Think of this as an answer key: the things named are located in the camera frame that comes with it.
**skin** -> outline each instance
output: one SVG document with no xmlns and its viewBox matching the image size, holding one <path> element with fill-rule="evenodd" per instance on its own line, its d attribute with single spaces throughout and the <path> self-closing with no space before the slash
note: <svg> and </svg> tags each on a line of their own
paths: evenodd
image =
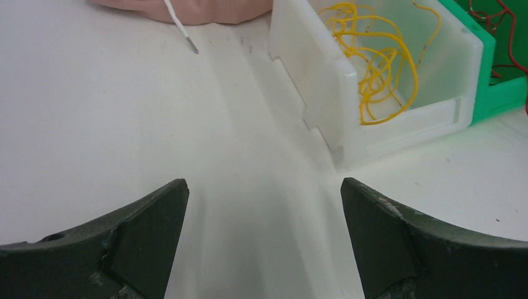
<svg viewBox="0 0 528 299">
<path fill-rule="evenodd" d="M 173 23 L 163 0 L 90 0 L 94 4 L 134 11 L 152 20 Z M 171 0 L 185 25 L 238 24 L 271 10 L 273 0 Z"/>
</svg>

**white cable tip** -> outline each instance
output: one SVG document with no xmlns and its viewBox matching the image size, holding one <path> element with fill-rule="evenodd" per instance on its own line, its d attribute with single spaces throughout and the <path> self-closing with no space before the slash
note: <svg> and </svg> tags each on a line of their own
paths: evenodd
<svg viewBox="0 0 528 299">
<path fill-rule="evenodd" d="M 167 9 L 169 10 L 169 14 L 171 15 L 172 20 L 174 21 L 174 23 L 176 24 L 180 32 L 182 32 L 185 39 L 189 42 L 189 45 L 191 46 L 192 50 L 196 54 L 198 54 L 198 48 L 192 42 L 191 38 L 189 37 L 189 34 L 183 27 L 183 24 L 181 24 L 180 20 L 176 17 L 176 13 L 174 12 L 174 8 L 172 6 L 171 0 L 164 0 L 164 2 L 165 2 L 165 6 L 167 6 Z"/>
</svg>

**yellow wire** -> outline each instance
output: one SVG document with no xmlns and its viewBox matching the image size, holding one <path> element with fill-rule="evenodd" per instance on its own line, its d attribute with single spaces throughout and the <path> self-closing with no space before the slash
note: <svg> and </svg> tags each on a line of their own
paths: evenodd
<svg viewBox="0 0 528 299">
<path fill-rule="evenodd" d="M 365 71 L 364 78 L 358 82 L 359 85 L 359 94 L 362 95 L 362 99 L 359 104 L 360 111 L 360 121 L 361 125 L 377 125 L 380 123 L 385 123 L 399 114 L 407 110 L 410 105 L 413 103 L 414 99 L 418 94 L 418 75 L 417 67 L 422 62 L 423 56 L 425 55 L 425 50 L 429 44 L 434 40 L 438 32 L 440 31 L 441 18 L 440 15 L 433 9 L 425 6 L 421 6 L 416 3 L 416 0 L 412 0 L 413 5 L 419 9 L 430 11 L 438 19 L 438 25 L 427 40 L 427 43 L 423 46 L 422 53 L 418 62 L 414 63 L 410 51 L 403 42 L 402 33 L 399 28 L 390 20 L 374 15 L 374 10 L 369 6 L 364 5 L 355 5 L 354 0 L 351 2 L 342 2 L 335 4 L 333 6 L 326 7 L 319 11 L 319 14 L 322 14 L 325 11 L 335 11 L 334 17 L 329 17 L 326 21 L 328 28 L 332 30 L 332 35 L 335 38 L 336 42 L 339 44 L 339 47 L 343 51 L 346 57 L 351 58 L 353 56 L 358 56 L 362 60 L 367 62 L 367 70 Z M 358 9 L 366 9 L 370 12 L 368 16 L 359 16 Z M 358 20 L 370 20 L 370 24 L 364 29 L 365 32 L 358 32 L 356 30 Z M 382 21 L 387 23 L 395 31 L 395 34 L 390 34 L 386 32 L 369 32 L 370 27 L 374 24 L 375 21 Z M 343 40 L 343 37 L 351 36 L 350 44 Z M 357 37 L 384 37 L 392 39 L 398 45 L 398 48 L 388 47 L 382 50 L 375 50 L 367 47 L 355 47 L 355 41 Z M 370 53 L 372 58 L 368 59 L 365 53 Z M 400 65 L 395 75 L 393 75 L 392 64 L 396 57 L 401 56 Z M 405 105 L 402 105 L 402 102 L 394 95 L 398 88 L 400 81 L 400 76 L 402 74 L 403 65 L 407 63 L 411 70 L 411 76 L 413 80 L 413 92 L 409 97 L 409 100 Z M 388 90 L 382 98 L 374 99 L 373 97 L 378 95 L 380 92 Z M 374 114 L 371 112 L 369 104 L 380 103 L 389 98 L 394 98 L 400 106 L 400 110 L 389 115 L 386 118 L 377 120 Z M 372 121 L 365 121 L 364 119 L 364 110 L 369 114 Z"/>
</svg>

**translucent white container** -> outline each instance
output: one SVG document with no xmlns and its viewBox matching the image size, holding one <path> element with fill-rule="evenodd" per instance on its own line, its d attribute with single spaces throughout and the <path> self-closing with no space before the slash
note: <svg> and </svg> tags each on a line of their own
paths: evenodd
<svg viewBox="0 0 528 299">
<path fill-rule="evenodd" d="M 306 104 L 304 121 L 319 128 L 335 157 L 346 168 L 424 141 L 460 131 L 471 123 L 483 43 L 437 0 L 418 0 L 436 10 L 442 26 L 418 68 L 419 91 L 410 109 L 379 125 L 360 125 L 358 77 L 354 65 L 317 12 L 340 0 L 275 0 L 270 31 L 270 56 L 279 58 Z M 374 8 L 400 28 L 413 59 L 437 25 L 434 14 L 411 0 L 356 0 Z M 371 27 L 371 31 L 381 31 Z M 383 42 L 357 38 L 380 49 Z M 410 76 L 398 88 L 406 102 Z"/>
</svg>

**white tabletop surface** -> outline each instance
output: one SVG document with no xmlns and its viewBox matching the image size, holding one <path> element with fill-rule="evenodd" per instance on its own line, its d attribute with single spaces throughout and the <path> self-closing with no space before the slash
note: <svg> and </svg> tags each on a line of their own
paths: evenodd
<svg viewBox="0 0 528 299">
<path fill-rule="evenodd" d="M 175 26 L 84 0 L 0 2 L 0 244 L 34 242 L 176 178 L 191 190 L 166 298 L 363 298 L 339 188 L 528 240 L 521 110 L 336 170 L 270 18 Z"/>
</svg>

